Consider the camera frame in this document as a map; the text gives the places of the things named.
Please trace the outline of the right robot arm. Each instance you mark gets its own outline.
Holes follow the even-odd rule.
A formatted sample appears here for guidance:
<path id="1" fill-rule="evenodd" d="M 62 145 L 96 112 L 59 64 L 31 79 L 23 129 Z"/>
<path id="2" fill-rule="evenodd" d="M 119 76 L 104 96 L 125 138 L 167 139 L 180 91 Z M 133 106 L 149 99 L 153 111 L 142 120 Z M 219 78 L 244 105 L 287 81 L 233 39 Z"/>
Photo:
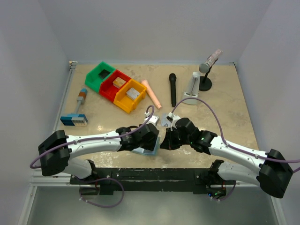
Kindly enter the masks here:
<path id="1" fill-rule="evenodd" d="M 207 130 L 199 130 L 188 118 L 167 117 L 170 126 L 160 148 L 176 150 L 189 145 L 199 153 L 228 159 L 210 167 L 209 179 L 215 184 L 223 180 L 257 185 L 265 193 L 283 198 L 293 170 L 283 155 L 274 149 L 268 152 L 234 144 Z"/>

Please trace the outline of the sage green card holder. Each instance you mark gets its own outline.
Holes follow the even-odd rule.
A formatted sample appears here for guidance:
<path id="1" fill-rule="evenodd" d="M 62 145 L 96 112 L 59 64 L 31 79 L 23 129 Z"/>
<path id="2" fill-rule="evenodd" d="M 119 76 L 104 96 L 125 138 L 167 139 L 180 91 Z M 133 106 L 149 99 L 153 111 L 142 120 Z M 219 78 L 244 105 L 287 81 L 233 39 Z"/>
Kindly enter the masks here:
<path id="1" fill-rule="evenodd" d="M 160 137 L 156 136 L 150 140 L 142 138 L 139 142 L 138 148 L 131 150 L 130 152 L 140 154 L 143 156 L 155 156 L 159 149 Z"/>

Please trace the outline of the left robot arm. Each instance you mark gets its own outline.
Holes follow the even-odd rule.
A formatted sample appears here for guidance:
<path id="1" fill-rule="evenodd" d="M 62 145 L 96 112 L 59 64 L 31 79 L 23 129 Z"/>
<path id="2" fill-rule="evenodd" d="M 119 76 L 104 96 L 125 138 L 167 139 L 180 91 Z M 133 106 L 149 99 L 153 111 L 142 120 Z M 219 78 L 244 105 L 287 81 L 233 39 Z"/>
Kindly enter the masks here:
<path id="1" fill-rule="evenodd" d="M 153 151 L 158 134 L 159 130 L 151 123 L 143 127 L 120 127 L 105 134 L 87 136 L 66 135 L 64 130 L 58 130 L 38 147 L 40 155 L 56 148 L 41 157 L 42 175 L 47 177 L 68 173 L 91 184 L 97 179 L 95 165 L 91 160 L 80 159 L 80 156 L 104 151 Z"/>

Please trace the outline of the white credit card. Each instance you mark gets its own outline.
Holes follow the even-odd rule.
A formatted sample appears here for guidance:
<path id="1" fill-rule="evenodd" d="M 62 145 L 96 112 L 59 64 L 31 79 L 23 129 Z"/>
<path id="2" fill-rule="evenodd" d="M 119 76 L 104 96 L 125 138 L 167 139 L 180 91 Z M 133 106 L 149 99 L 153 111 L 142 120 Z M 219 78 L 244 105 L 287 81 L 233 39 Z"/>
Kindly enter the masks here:
<path id="1" fill-rule="evenodd" d="M 170 127 L 171 122 L 167 119 L 168 114 L 163 113 L 162 114 L 162 119 L 161 119 L 161 126 L 163 127 Z"/>

